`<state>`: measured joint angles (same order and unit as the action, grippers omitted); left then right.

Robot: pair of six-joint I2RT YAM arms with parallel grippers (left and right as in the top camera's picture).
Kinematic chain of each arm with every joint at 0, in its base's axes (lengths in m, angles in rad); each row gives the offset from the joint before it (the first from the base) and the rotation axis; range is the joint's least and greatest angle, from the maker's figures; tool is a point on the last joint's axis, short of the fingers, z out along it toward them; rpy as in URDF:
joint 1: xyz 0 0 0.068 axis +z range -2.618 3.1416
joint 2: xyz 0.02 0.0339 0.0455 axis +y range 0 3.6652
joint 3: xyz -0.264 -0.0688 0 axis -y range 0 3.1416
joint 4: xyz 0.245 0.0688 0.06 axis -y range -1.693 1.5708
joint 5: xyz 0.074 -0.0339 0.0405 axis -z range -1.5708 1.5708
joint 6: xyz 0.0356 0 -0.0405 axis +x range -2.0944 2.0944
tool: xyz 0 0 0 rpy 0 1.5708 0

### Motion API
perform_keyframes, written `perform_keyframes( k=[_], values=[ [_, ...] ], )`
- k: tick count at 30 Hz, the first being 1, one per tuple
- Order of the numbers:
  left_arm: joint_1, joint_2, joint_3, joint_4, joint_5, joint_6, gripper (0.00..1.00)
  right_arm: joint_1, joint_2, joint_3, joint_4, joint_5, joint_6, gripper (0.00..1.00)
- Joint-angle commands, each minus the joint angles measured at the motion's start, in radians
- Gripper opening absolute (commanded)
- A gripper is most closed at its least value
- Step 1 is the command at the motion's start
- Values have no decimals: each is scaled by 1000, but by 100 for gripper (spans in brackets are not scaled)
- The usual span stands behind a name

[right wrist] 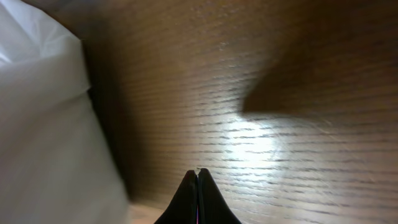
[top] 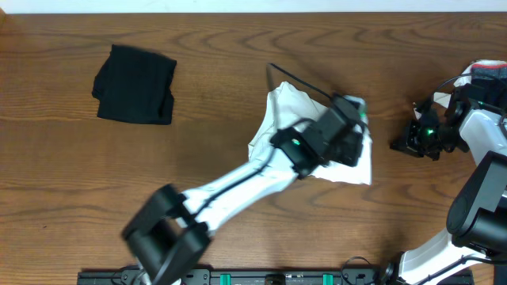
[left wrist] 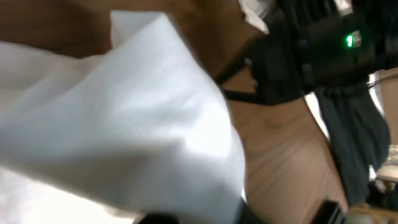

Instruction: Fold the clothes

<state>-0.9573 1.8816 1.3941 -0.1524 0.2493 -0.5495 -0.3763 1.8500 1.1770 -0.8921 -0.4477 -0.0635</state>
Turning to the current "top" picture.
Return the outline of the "white printed t-shirt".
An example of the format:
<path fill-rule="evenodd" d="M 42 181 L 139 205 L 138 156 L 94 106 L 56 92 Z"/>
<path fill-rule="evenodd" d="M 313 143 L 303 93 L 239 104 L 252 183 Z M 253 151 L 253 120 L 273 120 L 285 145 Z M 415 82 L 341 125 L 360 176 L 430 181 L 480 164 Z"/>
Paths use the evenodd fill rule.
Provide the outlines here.
<path fill-rule="evenodd" d="M 282 82 L 268 93 L 264 119 L 257 133 L 248 144 L 248 160 L 266 158 L 269 154 L 269 140 L 276 133 L 273 118 L 273 102 L 276 102 L 279 127 L 288 127 L 298 119 L 318 119 L 326 107 L 311 99 L 307 93 L 298 90 L 288 82 Z M 316 178 L 345 182 L 348 184 L 372 183 L 372 138 L 369 130 L 362 139 L 363 150 L 354 167 L 332 161 L 327 166 L 318 166 L 311 175 Z"/>

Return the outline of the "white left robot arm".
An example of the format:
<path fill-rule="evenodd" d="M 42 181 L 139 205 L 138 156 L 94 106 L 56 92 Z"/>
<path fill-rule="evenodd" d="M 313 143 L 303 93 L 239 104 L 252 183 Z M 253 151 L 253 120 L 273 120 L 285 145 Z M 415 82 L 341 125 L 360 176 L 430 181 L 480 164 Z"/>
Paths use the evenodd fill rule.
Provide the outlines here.
<path fill-rule="evenodd" d="M 253 159 L 198 188 L 156 190 L 122 231 L 133 256 L 153 284 L 172 284 L 189 272 L 229 219 L 251 204 L 285 190 L 323 166 L 356 168 L 365 129 L 331 131 L 314 124 L 286 127 L 269 141 L 268 155 Z"/>

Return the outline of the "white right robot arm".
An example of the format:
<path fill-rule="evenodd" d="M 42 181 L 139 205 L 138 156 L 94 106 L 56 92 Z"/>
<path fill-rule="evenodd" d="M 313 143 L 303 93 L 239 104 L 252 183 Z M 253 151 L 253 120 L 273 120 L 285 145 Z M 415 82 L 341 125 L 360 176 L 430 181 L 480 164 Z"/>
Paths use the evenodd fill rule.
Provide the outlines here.
<path fill-rule="evenodd" d="M 506 89 L 465 85 L 453 89 L 446 120 L 431 103 L 391 143 L 391 149 L 438 160 L 455 149 L 471 152 L 476 168 L 448 211 L 446 227 L 387 266 L 382 284 L 438 284 L 474 264 L 506 263 Z"/>

